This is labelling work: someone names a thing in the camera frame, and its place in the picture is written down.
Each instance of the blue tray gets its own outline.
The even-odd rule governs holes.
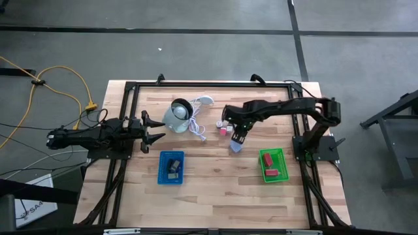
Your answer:
[[[177,179],[169,179],[168,163],[169,160],[180,161],[180,169]],[[183,151],[161,151],[159,154],[158,184],[160,185],[181,185],[184,174],[184,152]]]

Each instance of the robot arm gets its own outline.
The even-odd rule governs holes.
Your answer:
[[[132,119],[126,128],[123,127],[125,120],[112,118],[98,127],[84,130],[55,129],[48,133],[46,145],[50,149],[79,145],[88,150],[123,151],[128,140],[142,139],[141,151],[148,153],[148,145],[165,136],[165,133],[148,134],[147,128],[160,127],[164,123],[152,121],[146,111],[141,114],[142,124],[139,119]]]
[[[315,153],[319,139],[329,127],[335,127],[341,122],[340,103],[327,98],[295,98],[288,101],[268,102],[254,100],[236,107],[226,105],[222,120],[234,124],[232,140],[244,143],[245,137],[256,121],[264,121],[270,116],[306,114],[316,120],[315,126],[304,133],[304,149]]]

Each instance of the white cable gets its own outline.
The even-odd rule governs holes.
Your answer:
[[[193,102],[191,105],[193,107],[193,115],[189,119],[189,131],[201,138],[202,141],[206,140],[206,137],[203,136],[204,131],[206,128],[204,126],[201,126],[197,124],[196,122],[196,115],[201,111],[200,107],[202,105],[202,102],[199,101],[198,105],[195,105],[196,101],[198,101],[199,98],[196,98],[190,102]]]
[[[32,164],[30,164],[30,165],[28,165],[28,166],[25,166],[22,170],[27,169],[27,168],[29,168],[29,167],[31,167],[31,166],[33,166],[33,165],[35,165],[35,164],[37,164],[37,163],[39,163],[39,162],[41,162],[41,161],[45,160],[45,159],[47,159],[47,158],[50,158],[50,157],[53,157],[53,156],[56,156],[56,155],[61,155],[61,154],[65,154],[65,153],[84,153],[84,152],[88,152],[88,150],[76,150],[76,151],[65,151],[65,152],[61,152],[61,153],[55,153],[55,154],[52,154],[52,155],[46,156],[46,157],[44,157],[44,158],[42,158],[42,159],[39,159],[38,161],[35,161],[34,163],[32,163]],[[13,174],[11,174],[11,175],[7,176],[7,177],[5,178],[5,180],[10,179],[11,177],[13,177],[14,175],[16,175],[17,173],[21,172],[22,170],[18,170],[17,172],[15,172],[15,173],[13,173]]]

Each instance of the wooden table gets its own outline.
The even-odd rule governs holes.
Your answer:
[[[103,103],[103,108],[108,109],[108,118],[119,116],[125,82],[111,80],[108,83]],[[321,96],[317,82],[302,84],[316,97]],[[240,153],[233,153],[229,149],[231,136],[220,136],[216,129],[216,121],[220,120],[226,104],[242,106],[243,102],[253,99],[284,101],[288,99],[287,90],[257,87],[142,87],[137,116],[140,117],[141,110],[147,110],[152,119],[161,121],[172,100],[191,100],[201,95],[209,95],[215,100],[213,106],[202,106],[197,116],[198,124],[206,127],[205,142],[189,131],[175,134],[165,127],[150,129],[152,134],[167,135],[150,147],[149,154],[141,153],[140,142],[135,142],[134,154],[128,162],[125,175],[118,226],[308,228],[300,168],[292,149],[294,132],[291,116],[274,116],[262,123],[257,122]],[[315,121],[312,118],[309,120],[312,127]],[[263,181],[258,160],[258,152],[263,148],[283,148],[289,181],[269,184]],[[185,151],[183,185],[157,184],[159,153],[163,150]],[[88,168],[75,223],[83,220],[102,196],[108,165],[109,160],[103,159]],[[324,197],[343,221],[350,224],[339,173],[328,162],[318,162],[318,171]],[[313,200],[313,204],[315,218],[319,221],[316,200]],[[111,199],[107,218],[110,217],[112,205]]]

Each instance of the green plastic bin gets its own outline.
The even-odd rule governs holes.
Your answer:
[[[265,153],[269,153],[272,156],[273,165],[270,167],[265,166],[263,161],[263,155]],[[260,149],[260,164],[261,170],[263,171],[263,178],[264,182],[266,183],[274,183],[274,182],[283,182],[289,180],[289,174],[287,172],[286,160],[285,155],[283,154],[283,149],[276,148],[276,149]],[[265,170],[266,169],[278,169],[279,175],[278,176],[266,176]]]

